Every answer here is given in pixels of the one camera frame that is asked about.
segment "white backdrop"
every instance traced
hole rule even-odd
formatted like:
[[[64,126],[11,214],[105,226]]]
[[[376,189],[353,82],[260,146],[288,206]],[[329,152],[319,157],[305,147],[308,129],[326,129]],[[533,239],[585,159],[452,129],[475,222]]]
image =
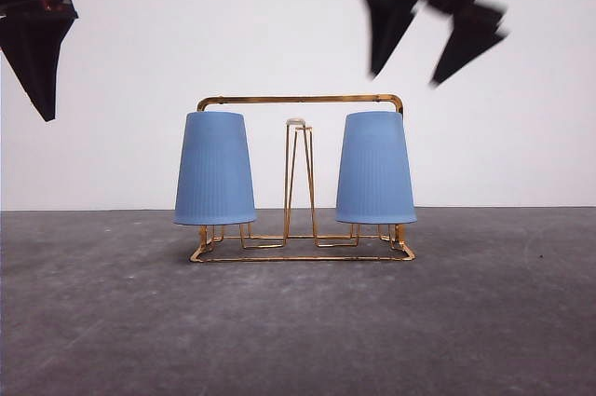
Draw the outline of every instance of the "white backdrop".
[[[173,208],[201,98],[380,92],[404,100],[417,205],[595,205],[596,1],[495,1],[509,38],[431,89],[450,24],[425,7],[371,81],[362,0],[74,0],[57,120],[3,60],[3,209]],[[271,208],[285,119],[315,127],[318,205],[332,207],[344,115],[369,107],[218,109],[245,113],[257,205]]]

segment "upside-down cup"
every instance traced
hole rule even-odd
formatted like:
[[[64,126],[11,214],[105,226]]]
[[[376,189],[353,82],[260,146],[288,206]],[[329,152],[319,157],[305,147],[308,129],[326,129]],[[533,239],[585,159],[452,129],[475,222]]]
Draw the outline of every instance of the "upside-down cup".
[[[416,221],[401,114],[360,112],[345,119],[336,220],[352,224]]]
[[[255,219],[244,117],[230,112],[188,114],[174,223],[228,225]]]

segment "brass frame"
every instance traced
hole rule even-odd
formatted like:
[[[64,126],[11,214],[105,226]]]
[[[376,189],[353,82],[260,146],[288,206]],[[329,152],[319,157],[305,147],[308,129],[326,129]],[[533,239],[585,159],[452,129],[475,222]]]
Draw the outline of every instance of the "brass frame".
[[[342,95],[342,96],[300,96],[300,97],[211,97],[199,102],[197,111],[204,111],[208,105],[224,103],[287,103],[287,102],[391,102],[396,112],[403,114],[403,104],[395,95]],[[310,214],[312,222],[311,234],[293,235],[291,227],[291,199],[293,194],[293,182],[295,172],[295,159],[299,133],[305,145],[306,176],[308,181],[308,192],[310,200]],[[224,225],[220,225],[220,236],[215,235],[215,226],[211,226],[209,233],[206,225],[200,225],[198,229],[199,243],[195,252],[191,255],[191,262],[198,263],[229,263],[229,262],[273,262],[273,261],[412,261],[415,258],[414,252],[405,242],[404,225],[388,225],[387,235],[381,232],[381,226],[377,226],[376,235],[363,235],[360,233],[360,224],[351,224],[348,234],[319,234],[317,209],[315,206],[315,174],[313,156],[313,129],[306,125],[301,118],[292,118],[286,122],[286,159],[285,159],[285,180],[284,180],[284,223],[281,235],[255,235],[252,233],[252,224],[239,224],[237,236],[226,236]],[[245,236],[244,225],[248,226],[248,236]],[[209,258],[204,257],[206,253],[215,250],[215,244],[224,239],[240,239],[243,250],[260,250],[285,247],[288,239],[312,239],[318,248],[334,247],[357,247],[360,239],[380,239],[389,243],[391,252],[400,252],[400,256],[241,256],[232,258]],[[276,240],[275,243],[249,245],[250,240]],[[329,243],[321,242],[327,239],[342,239],[351,242]]]

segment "blurry robot arm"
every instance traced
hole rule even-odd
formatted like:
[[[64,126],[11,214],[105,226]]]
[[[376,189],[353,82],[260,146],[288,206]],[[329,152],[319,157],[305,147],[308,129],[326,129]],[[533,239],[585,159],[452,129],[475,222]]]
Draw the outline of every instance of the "blurry robot arm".
[[[62,39],[78,18],[71,0],[0,0],[0,47],[39,114],[55,117]]]

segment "metal wire frame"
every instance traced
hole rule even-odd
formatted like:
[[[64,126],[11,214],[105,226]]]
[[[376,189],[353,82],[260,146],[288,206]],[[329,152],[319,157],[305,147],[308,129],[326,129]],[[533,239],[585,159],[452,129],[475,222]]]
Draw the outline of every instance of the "metal wire frame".
[[[202,100],[197,111],[204,111],[208,105],[219,103],[286,103],[286,102],[391,102],[396,112],[403,114],[403,105],[400,98],[395,95],[343,95],[343,96],[307,96],[307,97],[212,97]],[[290,155],[291,128],[293,131],[292,150]],[[302,133],[305,146],[306,175],[308,181],[308,193],[310,200],[310,215],[312,223],[312,234],[293,235],[291,227],[291,201],[293,195],[293,181],[295,173],[295,159],[297,150],[298,135]],[[285,179],[284,179],[284,223],[281,235],[255,235],[252,233],[252,224],[247,223],[248,236],[244,233],[244,224],[238,225],[238,236],[226,236],[224,225],[221,227],[220,236],[215,236],[215,226],[211,227],[211,234],[206,225],[199,227],[199,245],[190,257],[192,262],[199,263],[223,263],[223,262],[273,262],[273,261],[412,261],[415,254],[405,242],[404,225],[388,225],[387,235],[381,232],[381,226],[377,226],[376,235],[363,235],[360,233],[360,224],[351,224],[348,234],[319,234],[317,209],[315,206],[315,174],[313,155],[313,130],[308,127],[301,118],[292,118],[286,122],[286,158],[285,158]],[[248,256],[232,258],[210,258],[204,257],[205,253],[211,253],[215,244],[224,239],[240,239],[243,250],[272,249],[285,247],[288,239],[312,239],[318,248],[330,247],[357,247],[360,239],[380,239],[389,243],[390,251],[400,252],[400,256]],[[277,240],[276,243],[252,244],[251,240]],[[344,239],[352,242],[329,243],[320,242],[322,239]]]

